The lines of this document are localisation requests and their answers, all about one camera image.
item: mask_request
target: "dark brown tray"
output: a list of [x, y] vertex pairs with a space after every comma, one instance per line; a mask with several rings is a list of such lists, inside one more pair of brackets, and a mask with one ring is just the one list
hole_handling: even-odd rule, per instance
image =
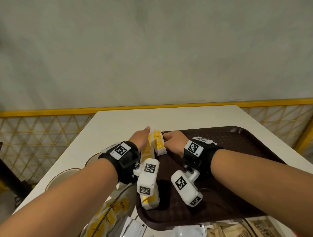
[[[216, 142], [227, 150], [237, 151], [250, 155], [263, 157], [269, 160], [284, 163], [270, 149], [261, 143], [247, 130], [229, 126], [205, 129], [182, 130], [189, 138], [200, 136]], [[220, 184], [215, 178], [195, 182], [197, 188], [203, 190], [203, 200], [192, 208], [183, 202], [178, 192], [171, 183], [172, 174], [182, 168], [182, 159], [168, 151], [168, 154], [157, 157], [160, 162], [157, 184], [159, 187], [160, 205], [153, 210], [145, 210], [141, 206], [140, 195], [137, 194], [136, 207], [140, 219], [154, 230], [168, 230], [179, 225], [195, 225], [218, 220], [237, 219], [244, 217], [263, 216], [261, 210], [238, 197], [232, 191]], [[224, 201], [218, 194], [231, 202], [240, 211], [240, 215], [231, 205]]]

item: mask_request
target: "concrete wall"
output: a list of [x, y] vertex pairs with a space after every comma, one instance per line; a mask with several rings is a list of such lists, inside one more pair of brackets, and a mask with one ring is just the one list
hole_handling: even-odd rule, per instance
[[313, 96], [309, 0], [0, 0], [0, 110]]

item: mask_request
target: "black metal pole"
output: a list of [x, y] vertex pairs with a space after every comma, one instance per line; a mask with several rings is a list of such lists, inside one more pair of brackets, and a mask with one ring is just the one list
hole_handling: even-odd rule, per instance
[[22, 200], [24, 200], [31, 191], [31, 187], [24, 185], [1, 159], [0, 180]]

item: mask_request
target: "wire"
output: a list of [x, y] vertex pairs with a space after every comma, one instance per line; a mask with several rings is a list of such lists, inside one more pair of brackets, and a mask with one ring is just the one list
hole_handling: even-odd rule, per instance
[[223, 199], [228, 205], [230, 205], [236, 212], [238, 212], [238, 214], [241, 216], [241, 219], [244, 220], [244, 221], [247, 223], [247, 225], [249, 226], [249, 228], [252, 230], [253, 234], [254, 234], [255, 236], [257, 236], [256, 232], [254, 231], [254, 229], [252, 228], [252, 226], [250, 225], [250, 223], [247, 221], [247, 219], [243, 216], [243, 214], [242, 214], [230, 201], [228, 201], [225, 197], [223, 197], [222, 195], [220, 195], [219, 193], [215, 192], [215, 191], [212, 190], [212, 189], [200, 188], [198, 191], [201, 191], [201, 190], [207, 190], [207, 191], [211, 191], [211, 192], [217, 194], [217, 195], [218, 195], [221, 199]]
[[106, 211], [106, 213], [104, 214], [104, 216], [102, 217], [101, 221], [98, 223], [97, 227], [95, 228], [94, 232], [92, 233], [91, 237], [94, 237], [97, 230], [99, 229], [101, 223], [103, 222], [103, 220], [106, 218], [106, 216], [108, 215], [109, 211], [111, 210], [111, 208], [113, 207], [113, 205], [115, 204], [115, 202], [119, 199], [119, 197], [130, 187], [136, 185], [136, 183], [129, 185], [128, 187], [126, 187], [118, 196], [117, 198], [115, 198], [114, 202], [110, 205], [109, 209]]

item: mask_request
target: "person's left hand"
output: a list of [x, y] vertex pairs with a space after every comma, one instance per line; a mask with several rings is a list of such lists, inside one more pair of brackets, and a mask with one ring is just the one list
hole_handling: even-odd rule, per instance
[[145, 146], [148, 144], [149, 133], [150, 133], [150, 127], [147, 126], [144, 130], [135, 132], [129, 139], [130, 142], [136, 145], [136, 147], [138, 148], [138, 152], [141, 152], [145, 148]]

